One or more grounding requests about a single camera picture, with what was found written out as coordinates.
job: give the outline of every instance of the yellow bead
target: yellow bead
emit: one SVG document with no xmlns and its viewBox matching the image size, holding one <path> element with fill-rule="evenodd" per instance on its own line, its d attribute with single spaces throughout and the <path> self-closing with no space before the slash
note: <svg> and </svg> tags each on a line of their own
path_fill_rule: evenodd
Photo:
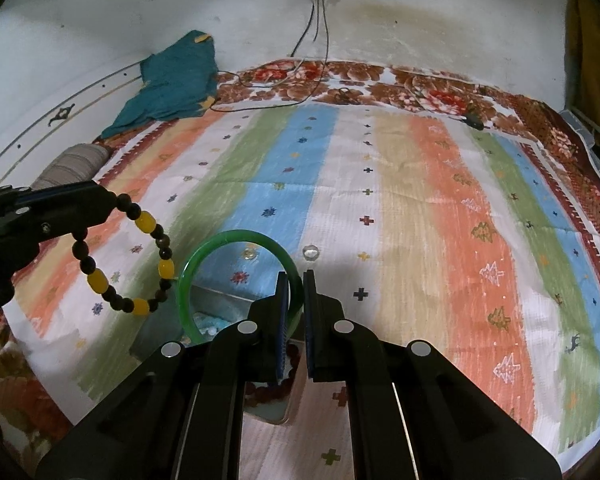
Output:
<svg viewBox="0 0 600 480">
<path fill-rule="evenodd" d="M 87 276 L 87 283 L 97 294 L 104 294 L 109 288 L 109 281 L 100 269 L 94 270 Z"/>
<path fill-rule="evenodd" d="M 132 313 L 134 316 L 147 316 L 149 314 L 149 303 L 147 303 L 147 300 L 135 298 Z"/>
<path fill-rule="evenodd" d="M 151 216 L 151 213 L 142 211 L 136 219 L 136 225 L 143 233 L 152 233 L 155 229 L 155 218 Z"/>
<path fill-rule="evenodd" d="M 176 269 L 173 265 L 173 260 L 160 260 L 160 263 L 158 264 L 158 274 L 160 274 L 161 278 L 172 280 L 175 273 Z"/>
</svg>

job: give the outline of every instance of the colorful striped blanket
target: colorful striped blanket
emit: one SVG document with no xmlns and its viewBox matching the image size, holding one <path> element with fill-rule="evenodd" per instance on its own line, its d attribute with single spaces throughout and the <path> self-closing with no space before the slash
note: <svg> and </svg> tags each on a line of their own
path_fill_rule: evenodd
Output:
<svg viewBox="0 0 600 480">
<path fill-rule="evenodd" d="M 566 470 L 600 438 L 600 235 L 557 171 L 523 136 L 392 107 L 311 103 L 153 124 L 100 182 L 165 226 L 179 265 L 221 230 L 277 240 L 347 317 L 396 344 L 433 343 Z M 157 250 L 122 214 L 87 242 L 121 294 L 155 291 Z M 90 291 L 71 244 L 43 247 L 5 312 L 31 367 L 77 422 L 138 365 L 128 350 L 142 319 Z M 319 250 L 312 262 L 309 245 Z M 259 248 L 245 259 L 245 248 L 217 251 L 196 283 L 272 294 L 280 265 Z M 307 388 L 303 416 L 313 416 L 311 399 L 330 421 L 317 441 L 256 420 L 245 431 L 273 432 L 268 442 L 283 447 L 290 438 L 289 452 L 307 456 L 302 466 L 276 462 L 277 478 L 349 478 L 339 388 Z M 249 478 L 266 478 L 270 457 L 258 446 L 242 451 Z M 331 450 L 338 460 L 322 456 Z"/>
</svg>

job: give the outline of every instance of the blue stripe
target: blue stripe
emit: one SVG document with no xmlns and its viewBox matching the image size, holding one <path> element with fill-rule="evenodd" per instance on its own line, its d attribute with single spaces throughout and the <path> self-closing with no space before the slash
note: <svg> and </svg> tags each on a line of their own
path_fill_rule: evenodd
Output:
<svg viewBox="0 0 600 480">
<path fill-rule="evenodd" d="M 522 151 L 520 145 L 501 136 L 495 136 L 495 138 L 516 163 L 526 184 L 542 208 L 547 225 L 555 230 L 555 235 L 562 246 L 562 250 L 571 264 L 571 271 L 576 276 L 587 317 L 589 317 L 592 326 L 594 343 L 600 353 L 600 284 L 598 283 L 596 271 L 590 264 L 582 236 L 576 231 L 544 177 L 526 156 L 526 153 Z"/>
<path fill-rule="evenodd" d="M 292 256 L 298 254 L 304 223 L 337 115 L 335 107 L 298 107 L 254 179 L 247 183 L 244 198 L 220 230 L 257 231 L 273 238 Z M 288 168 L 293 168 L 293 171 L 285 171 Z M 272 254 L 261 248 L 257 249 L 256 259 L 245 260 L 242 257 L 244 249 L 245 244 L 231 244 L 218 249 L 202 263 L 196 284 L 243 298 L 273 295 L 282 266 Z M 247 281 L 232 282 L 236 272 L 248 274 Z"/>
</svg>

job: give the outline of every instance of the green stripe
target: green stripe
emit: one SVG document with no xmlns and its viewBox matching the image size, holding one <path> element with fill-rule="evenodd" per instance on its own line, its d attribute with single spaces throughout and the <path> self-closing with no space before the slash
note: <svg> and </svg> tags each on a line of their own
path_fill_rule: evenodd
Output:
<svg viewBox="0 0 600 480">
<path fill-rule="evenodd" d="M 180 269 L 193 249 L 222 227 L 246 192 L 246 184 L 260 169 L 276 139 L 284 130 L 294 109 L 270 108 L 262 111 L 245 129 L 230 151 L 224 152 L 207 176 L 188 195 L 179 196 L 182 209 L 165 231 L 171 239 L 173 261 Z M 137 267 L 126 290 L 129 298 L 152 298 L 158 288 L 157 249 Z M 162 308 L 172 308 L 175 292 Z M 99 400 L 115 388 L 137 366 L 128 350 L 143 318 L 120 313 L 106 332 L 86 352 L 74 374 L 78 385 L 91 399 Z"/>
<path fill-rule="evenodd" d="M 554 300 L 559 294 L 563 302 L 558 306 L 562 339 L 559 371 L 565 389 L 560 425 L 561 452 L 569 442 L 585 438 L 598 424 L 600 354 L 594 343 L 578 280 L 531 188 L 516 163 L 493 136 L 477 132 L 472 134 L 478 146 L 492 152 L 486 156 L 502 191 L 507 197 L 510 193 L 518 197 L 518 200 L 509 200 L 509 206 L 520 222 L 520 231 L 525 235 L 536 260 L 544 288 Z M 527 221 L 533 227 L 526 227 Z M 580 346 L 567 354 L 564 350 L 571 347 L 571 337 L 575 334 L 580 334 Z"/>
</svg>

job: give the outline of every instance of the teal cloth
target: teal cloth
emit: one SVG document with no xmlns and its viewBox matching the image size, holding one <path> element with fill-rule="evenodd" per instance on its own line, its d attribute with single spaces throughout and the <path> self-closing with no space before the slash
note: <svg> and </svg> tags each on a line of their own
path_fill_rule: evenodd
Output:
<svg viewBox="0 0 600 480">
<path fill-rule="evenodd" d="M 101 138 L 107 139 L 151 120 L 199 117 L 205 112 L 200 103 L 216 96 L 218 66 L 213 38 L 194 42 L 202 34 L 192 30 L 159 54 L 141 61 L 142 89 L 126 102 Z"/>
</svg>

